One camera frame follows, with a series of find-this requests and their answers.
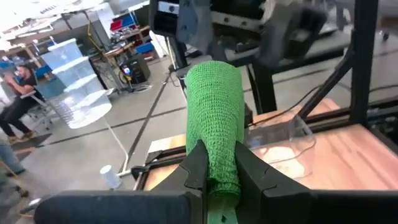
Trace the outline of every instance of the black cable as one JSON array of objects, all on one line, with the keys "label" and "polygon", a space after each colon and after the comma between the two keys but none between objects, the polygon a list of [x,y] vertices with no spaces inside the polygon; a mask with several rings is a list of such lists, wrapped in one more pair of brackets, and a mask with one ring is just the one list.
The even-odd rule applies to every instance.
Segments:
[{"label": "black cable", "polygon": [[321,86],[322,86],[322,85],[318,85],[318,86],[312,88],[308,93],[306,93],[297,103],[295,103],[295,104],[294,104],[293,106],[291,106],[290,108],[287,108],[286,110],[284,110],[284,111],[282,111],[282,112],[280,112],[280,113],[278,113],[278,114],[275,114],[275,115],[273,115],[273,116],[271,116],[271,117],[269,117],[269,118],[266,118],[266,119],[257,121],[257,122],[255,122],[255,123],[251,123],[251,124],[249,124],[249,127],[254,126],[254,125],[257,125],[257,124],[259,124],[259,123],[263,123],[263,122],[270,121],[270,120],[272,120],[272,119],[274,119],[274,118],[279,117],[280,115],[286,114],[287,112],[289,112],[290,110],[292,110],[293,108],[295,108],[297,105],[299,105],[309,94],[311,94],[313,91],[317,90],[317,89],[320,88]]},{"label": "black cable", "polygon": [[398,84],[380,86],[380,87],[376,87],[376,88],[373,88],[373,89],[369,90],[369,93],[372,93],[374,91],[379,91],[379,90],[386,90],[386,89],[389,89],[389,88],[397,88],[397,87],[398,87]]},{"label": "black cable", "polygon": [[[344,88],[344,89],[346,89],[346,90],[348,90],[348,91],[351,91],[351,87],[349,87],[348,85],[345,85],[345,84],[342,84],[342,83],[337,83],[337,85],[340,86],[340,87],[342,87],[342,88]],[[254,125],[257,125],[257,124],[259,124],[259,123],[264,123],[264,122],[270,121],[270,120],[272,120],[272,119],[274,119],[274,118],[277,118],[277,117],[279,117],[279,116],[281,116],[281,115],[283,115],[283,114],[286,114],[287,112],[289,112],[290,110],[292,110],[293,108],[295,108],[297,105],[299,105],[309,94],[311,94],[313,91],[315,91],[316,89],[320,88],[321,86],[322,86],[322,85],[318,85],[318,86],[314,87],[313,89],[311,89],[307,94],[305,94],[305,95],[303,96],[303,98],[301,98],[297,103],[295,103],[295,104],[294,104],[293,106],[291,106],[290,108],[288,108],[288,109],[286,109],[286,110],[284,110],[284,111],[282,111],[282,112],[280,112],[280,113],[278,113],[278,114],[275,114],[275,115],[273,115],[273,116],[271,116],[271,117],[269,117],[269,118],[266,118],[266,119],[257,121],[257,122],[255,122],[255,123],[251,123],[251,124],[249,124],[249,127],[254,126]],[[379,91],[379,90],[385,90],[385,89],[389,89],[389,88],[398,88],[398,84],[386,85],[386,86],[380,86],[380,87],[377,87],[377,88],[373,88],[373,89],[370,89],[370,90],[369,90],[369,93],[372,93],[372,92],[374,92],[374,91]]]},{"label": "black cable", "polygon": [[169,78],[171,79],[174,87],[180,87],[180,85],[175,84],[174,79],[172,77],[172,72],[166,73],[166,75],[169,76]]}]

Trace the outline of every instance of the white cup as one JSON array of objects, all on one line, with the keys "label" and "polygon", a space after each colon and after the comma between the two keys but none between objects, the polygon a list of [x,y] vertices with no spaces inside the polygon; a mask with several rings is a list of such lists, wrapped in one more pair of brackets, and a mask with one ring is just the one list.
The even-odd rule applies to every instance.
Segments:
[{"label": "white cup", "polygon": [[106,183],[112,188],[116,189],[120,186],[122,183],[122,180],[118,175],[115,173],[115,171],[112,170],[111,165],[106,165],[101,168],[99,171],[100,174],[105,178]]}]

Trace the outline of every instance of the clear plastic container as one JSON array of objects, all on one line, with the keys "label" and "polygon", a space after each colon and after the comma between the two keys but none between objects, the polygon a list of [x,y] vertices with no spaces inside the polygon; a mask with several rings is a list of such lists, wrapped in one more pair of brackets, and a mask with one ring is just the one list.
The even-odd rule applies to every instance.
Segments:
[{"label": "clear plastic container", "polygon": [[66,65],[62,65],[61,67],[53,70],[52,73],[67,87],[74,84],[81,78],[95,74],[88,57],[81,57],[67,63]]},{"label": "clear plastic container", "polygon": [[58,78],[37,86],[46,102],[69,128],[82,128],[102,118],[111,108],[106,90],[92,73],[65,86]]},{"label": "clear plastic container", "polygon": [[52,70],[82,57],[80,49],[76,44],[76,39],[55,44],[49,47],[49,51],[41,55],[41,57]]},{"label": "clear plastic container", "polygon": [[97,79],[96,75],[92,74],[77,80],[75,83],[72,83],[66,87],[66,89],[64,89],[64,92],[69,96],[72,96],[76,102],[80,103],[85,100],[88,95],[101,90],[104,90],[104,88],[101,86],[101,83]]},{"label": "clear plastic container", "polygon": [[266,124],[252,128],[245,145],[258,158],[292,179],[311,175],[316,140],[305,122],[291,112]]}]

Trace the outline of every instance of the green cylindrical object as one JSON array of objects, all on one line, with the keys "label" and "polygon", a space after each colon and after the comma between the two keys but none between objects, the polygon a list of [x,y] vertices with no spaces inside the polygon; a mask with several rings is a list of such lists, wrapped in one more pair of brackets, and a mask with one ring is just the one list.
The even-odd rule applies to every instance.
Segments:
[{"label": "green cylindrical object", "polygon": [[209,61],[187,74],[187,153],[201,139],[207,148],[208,191],[212,201],[234,208],[240,185],[234,150],[244,137],[244,100],[240,71]]}]

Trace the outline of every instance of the man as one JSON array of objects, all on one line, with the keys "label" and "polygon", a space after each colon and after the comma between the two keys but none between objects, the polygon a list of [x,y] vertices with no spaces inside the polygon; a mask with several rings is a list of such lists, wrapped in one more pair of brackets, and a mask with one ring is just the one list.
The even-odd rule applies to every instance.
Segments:
[{"label": "man", "polygon": [[[21,162],[19,162],[19,159],[12,150],[11,146],[2,139],[0,139],[0,161],[3,162],[3,164],[0,163],[0,166],[8,166],[15,174],[21,174],[25,171],[25,169],[21,165]],[[6,176],[12,176],[12,174],[9,173],[7,169],[4,170],[6,170],[7,173],[1,172],[0,170],[0,185],[6,183]]]},{"label": "man", "polygon": [[[16,82],[12,75],[6,74],[4,77],[5,82],[14,90],[17,96],[12,104],[5,107],[0,113],[0,128],[7,134],[10,144],[14,144],[18,141],[28,141],[34,137],[34,132],[19,119],[24,116],[29,109],[37,105],[37,102],[31,97],[21,99],[22,95],[34,91],[36,79],[32,69],[25,65],[18,66],[18,73],[19,77],[21,77],[21,81],[19,83]],[[41,98],[41,95],[38,92],[35,93],[35,96]],[[23,137],[19,139],[11,129],[10,124],[22,131],[24,133]]]}]

